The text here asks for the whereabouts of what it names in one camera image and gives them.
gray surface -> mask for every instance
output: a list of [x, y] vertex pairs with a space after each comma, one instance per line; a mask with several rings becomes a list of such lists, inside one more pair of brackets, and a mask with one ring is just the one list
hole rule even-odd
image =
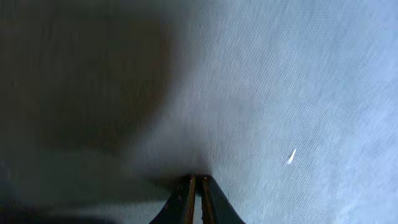
[[10, 2], [4, 198], [147, 223], [205, 172], [247, 223], [398, 222], [397, 1]]

white speck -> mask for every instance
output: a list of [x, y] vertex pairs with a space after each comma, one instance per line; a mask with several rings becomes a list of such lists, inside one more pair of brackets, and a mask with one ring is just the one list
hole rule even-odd
[[287, 161], [287, 164], [291, 164], [291, 163], [292, 163], [293, 158], [294, 158], [294, 154], [296, 154], [296, 150], [297, 150], [297, 149], [294, 149], [292, 155], [290, 156], [289, 160]]

